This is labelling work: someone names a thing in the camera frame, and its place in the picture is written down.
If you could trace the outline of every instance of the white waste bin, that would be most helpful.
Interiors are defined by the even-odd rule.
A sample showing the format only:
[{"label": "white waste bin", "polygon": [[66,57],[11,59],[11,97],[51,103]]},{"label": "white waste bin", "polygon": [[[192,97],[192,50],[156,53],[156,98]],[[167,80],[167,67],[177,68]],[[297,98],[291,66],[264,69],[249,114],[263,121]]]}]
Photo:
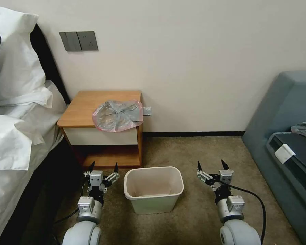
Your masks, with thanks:
[{"label": "white waste bin", "polygon": [[124,193],[136,214],[172,211],[183,190],[181,173],[175,167],[139,168],[125,175]]}]

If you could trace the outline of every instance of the wooden nightstand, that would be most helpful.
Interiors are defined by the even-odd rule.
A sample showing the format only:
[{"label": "wooden nightstand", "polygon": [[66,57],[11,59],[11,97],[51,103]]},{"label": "wooden nightstand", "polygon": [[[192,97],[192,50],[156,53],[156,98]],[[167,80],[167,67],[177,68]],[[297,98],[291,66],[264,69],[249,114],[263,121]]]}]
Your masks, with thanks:
[{"label": "wooden nightstand", "polygon": [[118,133],[95,128],[92,113],[107,100],[139,100],[140,91],[79,91],[58,121],[80,164],[95,168],[138,168],[142,164],[143,125]]}]

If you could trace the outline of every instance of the nightstand drawer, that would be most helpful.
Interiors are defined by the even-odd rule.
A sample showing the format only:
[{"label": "nightstand drawer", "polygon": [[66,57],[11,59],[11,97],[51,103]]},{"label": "nightstand drawer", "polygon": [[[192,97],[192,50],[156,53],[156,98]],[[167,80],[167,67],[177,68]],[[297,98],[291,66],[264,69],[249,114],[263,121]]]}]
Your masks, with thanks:
[{"label": "nightstand drawer", "polygon": [[137,130],[131,128],[118,133],[96,128],[63,128],[71,145],[137,145]]}]

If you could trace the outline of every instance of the bed frame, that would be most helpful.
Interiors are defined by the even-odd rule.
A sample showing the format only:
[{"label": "bed frame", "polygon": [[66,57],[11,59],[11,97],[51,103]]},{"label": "bed frame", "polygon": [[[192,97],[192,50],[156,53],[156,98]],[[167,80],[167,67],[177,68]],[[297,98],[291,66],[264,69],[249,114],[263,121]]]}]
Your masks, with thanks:
[{"label": "bed frame", "polygon": [[[66,104],[70,104],[51,50],[38,25],[32,31],[30,40],[39,57],[46,80],[51,80],[62,94]],[[63,162],[58,161],[61,155],[64,156]],[[80,166],[65,139],[49,152],[32,174],[1,234],[0,245],[10,244],[11,241],[14,241],[14,244],[48,244],[55,216],[64,197],[63,193],[66,191],[60,191],[60,187],[65,187],[66,182],[62,175],[57,173],[70,176],[74,181],[68,183],[69,185],[78,184],[81,176]]]}]

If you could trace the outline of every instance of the beige carpet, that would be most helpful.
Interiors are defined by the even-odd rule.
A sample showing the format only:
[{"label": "beige carpet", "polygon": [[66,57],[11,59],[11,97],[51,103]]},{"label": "beige carpet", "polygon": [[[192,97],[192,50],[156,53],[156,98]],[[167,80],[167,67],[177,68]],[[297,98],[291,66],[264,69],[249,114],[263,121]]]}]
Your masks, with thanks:
[{"label": "beige carpet", "polygon": [[[121,178],[104,196],[100,244],[221,244],[219,229],[222,225],[214,193],[196,177],[197,160],[204,171],[217,173],[222,168],[220,159],[235,171],[232,185],[251,190],[264,201],[267,211],[264,244],[300,244],[240,137],[147,138],[144,167],[177,167],[183,177],[184,192],[170,213],[136,215],[124,196],[123,177],[127,171],[121,170]],[[244,197],[245,221],[261,234],[262,211],[258,200],[237,190],[232,193]],[[69,193],[56,218],[71,213],[77,207],[78,198],[78,190]],[[55,226],[60,241],[75,219],[76,215]]]}]

